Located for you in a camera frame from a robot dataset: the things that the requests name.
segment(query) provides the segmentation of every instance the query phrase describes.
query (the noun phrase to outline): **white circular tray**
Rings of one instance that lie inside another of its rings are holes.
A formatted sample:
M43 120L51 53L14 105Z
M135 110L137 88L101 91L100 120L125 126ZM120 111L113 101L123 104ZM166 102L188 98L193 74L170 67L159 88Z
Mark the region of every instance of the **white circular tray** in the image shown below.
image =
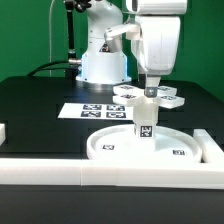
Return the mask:
M138 139L134 125L101 129L87 140L87 156L101 161L200 162L202 151L183 132L156 127L156 143Z

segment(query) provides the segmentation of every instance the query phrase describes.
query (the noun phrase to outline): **table surface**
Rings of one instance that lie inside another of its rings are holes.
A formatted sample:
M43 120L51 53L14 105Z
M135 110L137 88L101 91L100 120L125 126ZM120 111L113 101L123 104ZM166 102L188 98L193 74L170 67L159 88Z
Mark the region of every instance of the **table surface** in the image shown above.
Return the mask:
M185 105L160 109L158 125L191 134L206 129L224 149L224 103L197 84L162 81L178 88ZM0 123L6 124L1 158L86 156L86 140L104 127L131 121L58 119L64 103L111 104L111 91L77 87L64 78L12 77L0 83ZM212 223L224 221L218 190L0 186L1 223Z

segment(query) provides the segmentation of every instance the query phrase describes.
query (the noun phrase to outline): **black cable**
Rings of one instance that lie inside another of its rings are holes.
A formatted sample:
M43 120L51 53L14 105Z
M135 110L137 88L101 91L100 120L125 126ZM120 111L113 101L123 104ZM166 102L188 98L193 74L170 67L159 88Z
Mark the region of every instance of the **black cable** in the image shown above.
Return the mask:
M42 72L42 71L55 71L55 70L71 70L71 71L73 71L73 69L74 69L74 67L42 68L42 69L37 70L36 73L37 73L37 72Z
M67 11L67 21L68 21L68 47L69 47L69 50L73 53L71 58L76 58L72 11Z
M49 67L49 66L52 66L52 65L57 65L57 64L65 64L65 63L68 63L68 60L53 61L53 62L44 64L44 65L41 65L40 67L36 68L35 70L29 72L26 76L33 77L36 72L39 72L46 67Z

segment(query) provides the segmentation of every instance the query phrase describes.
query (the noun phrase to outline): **white block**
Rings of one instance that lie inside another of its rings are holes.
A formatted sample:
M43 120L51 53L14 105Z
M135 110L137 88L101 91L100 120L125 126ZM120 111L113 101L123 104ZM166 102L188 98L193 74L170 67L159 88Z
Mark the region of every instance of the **white block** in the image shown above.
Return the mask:
M0 159L0 184L80 185L81 160Z
M113 91L116 95L144 95L144 90L130 85L114 86Z
M136 164L118 170L117 186L224 188L224 167L210 164Z
M0 145L5 141L5 125L0 124Z
M184 101L184 98L177 96L159 96L155 99L158 106L169 109L184 105Z
M116 186L117 167L115 163L83 160L81 185Z
M202 158L206 163L224 164L224 152L205 130L194 130L194 139L202 149Z
M132 107L139 105L143 102L144 96L137 95L116 95L113 96L113 102L119 105L124 105L127 107Z
M158 96L176 96L177 89L169 86L159 86Z

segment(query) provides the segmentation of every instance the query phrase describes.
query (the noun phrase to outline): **green wall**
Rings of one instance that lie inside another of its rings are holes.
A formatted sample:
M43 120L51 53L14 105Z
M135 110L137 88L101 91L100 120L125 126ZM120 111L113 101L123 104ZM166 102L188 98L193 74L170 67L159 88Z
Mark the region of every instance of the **green wall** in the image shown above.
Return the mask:
M121 0L111 0L121 7ZM49 62L49 9L51 0L7 0L0 7L0 81L25 75ZM169 80L200 84L224 101L224 1L189 0L188 12L181 17L182 28L177 61ZM87 47L86 14L74 15L75 45L78 56ZM53 7L53 60L66 59L67 27L62 0ZM136 78L135 59L125 43L130 75ZM55 72L54 76L63 73Z

